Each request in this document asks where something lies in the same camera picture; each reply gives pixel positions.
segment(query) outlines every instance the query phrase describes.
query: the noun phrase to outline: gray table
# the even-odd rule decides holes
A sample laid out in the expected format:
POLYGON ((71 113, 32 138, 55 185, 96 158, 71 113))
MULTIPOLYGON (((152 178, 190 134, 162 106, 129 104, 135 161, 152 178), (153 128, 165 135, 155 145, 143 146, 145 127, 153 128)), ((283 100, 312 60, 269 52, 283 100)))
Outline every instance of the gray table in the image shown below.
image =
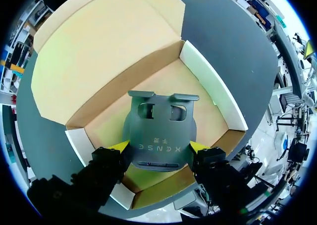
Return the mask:
MULTIPOLYGON (((271 98, 277 74, 277 57, 254 21, 231 0, 183 0, 186 3, 182 38, 206 57, 228 86, 249 130, 229 155, 248 142, 260 123, 271 98)), ((21 140, 37 178, 57 175, 70 181, 82 165, 69 144, 61 124, 41 118, 31 92, 37 55, 27 65, 17 96, 17 119, 21 140)), ((101 212, 118 218, 136 217, 163 207, 191 191, 185 191, 143 209, 126 211, 111 198, 101 212)))

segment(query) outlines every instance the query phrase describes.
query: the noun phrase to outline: shelf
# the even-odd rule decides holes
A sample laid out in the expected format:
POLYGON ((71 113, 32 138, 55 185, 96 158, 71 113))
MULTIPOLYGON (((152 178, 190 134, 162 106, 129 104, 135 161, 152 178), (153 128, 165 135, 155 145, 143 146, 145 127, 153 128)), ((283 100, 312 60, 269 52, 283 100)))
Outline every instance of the shelf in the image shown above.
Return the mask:
POLYGON ((43 18, 43 16, 45 15, 45 14, 47 14, 47 12, 49 11, 49 9, 47 8, 41 15, 40 15, 40 17, 38 17, 38 19, 35 21, 35 23, 34 23, 34 26, 36 26, 38 23, 39 23, 39 21, 43 18))
POLYGON ((26 21, 30 18, 31 14, 33 13, 33 11, 40 5, 40 3, 42 3, 42 0, 38 1, 35 6, 31 9, 31 11, 28 13, 27 17, 25 18, 25 20, 22 21, 22 24, 20 25, 20 27, 18 28, 13 41, 11 43, 11 47, 14 47, 14 44, 16 42, 16 39, 18 38, 18 36, 20 35, 20 32, 22 31, 22 29, 24 28, 24 24, 26 23, 26 21))

